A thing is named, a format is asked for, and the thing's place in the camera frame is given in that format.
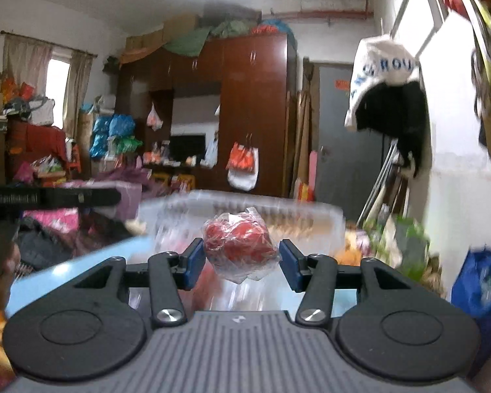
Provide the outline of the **person's left hand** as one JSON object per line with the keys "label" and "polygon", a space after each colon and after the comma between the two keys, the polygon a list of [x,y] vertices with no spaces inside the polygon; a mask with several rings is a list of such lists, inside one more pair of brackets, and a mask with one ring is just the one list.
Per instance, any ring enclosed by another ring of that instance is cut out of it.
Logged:
{"label": "person's left hand", "polygon": [[2,265],[2,273],[0,275],[0,311],[3,311],[9,302],[10,288],[15,279],[15,271],[20,261],[21,254],[19,247],[12,241],[9,254]]}

